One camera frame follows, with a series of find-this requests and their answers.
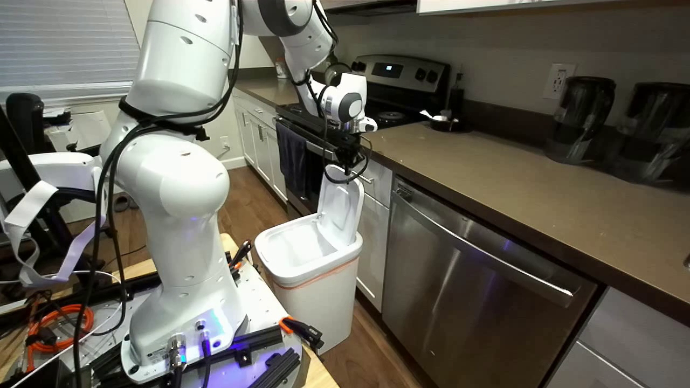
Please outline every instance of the floor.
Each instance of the floor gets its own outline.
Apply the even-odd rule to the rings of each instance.
[[[252,241],[260,230],[286,220],[282,202],[251,167],[230,171],[230,194],[217,214],[221,230],[238,243]],[[139,208],[116,215],[125,265],[148,257],[145,222]],[[115,269],[112,243],[102,243],[99,258]],[[342,388],[411,388],[429,386],[428,376],[403,356],[401,346],[382,329],[378,312],[367,300],[355,300],[351,337],[321,360]]]

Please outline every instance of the stainless steel dishwasher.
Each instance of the stainless steel dishwasher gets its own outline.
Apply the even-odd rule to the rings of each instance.
[[[596,291],[397,179],[383,322],[437,386],[539,386]]]

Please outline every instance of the robotic manipulator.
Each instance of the robotic manipulator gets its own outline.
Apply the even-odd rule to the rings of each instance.
[[[187,136],[194,131],[183,134],[224,107],[221,101],[229,97],[229,69],[242,32],[280,39],[303,106],[345,138],[345,171],[358,162],[358,134],[375,129],[375,120],[364,117],[363,75],[340,74],[339,84],[310,78],[310,69],[332,60],[334,45],[320,0],[154,2],[139,80],[102,145],[102,159],[119,154],[115,181],[145,215],[146,248],[161,281],[131,315],[130,337],[121,344],[122,371],[136,383],[169,375],[174,361],[203,360],[208,343],[213,343],[213,354],[229,350],[245,322],[249,307],[238,297],[215,218],[229,194],[229,175]],[[151,124],[160,131],[131,136]],[[93,189],[104,171],[99,159],[83,153],[30,157],[46,187]],[[10,214],[3,228],[19,241],[25,225],[14,222]],[[58,274],[43,275],[33,267],[34,257],[18,260],[25,288],[60,284],[76,265],[64,258]],[[171,343],[185,350],[183,360],[171,360]]]

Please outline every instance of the window blinds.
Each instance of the window blinds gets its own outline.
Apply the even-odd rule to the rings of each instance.
[[[0,103],[122,95],[139,51],[122,0],[0,0]]]

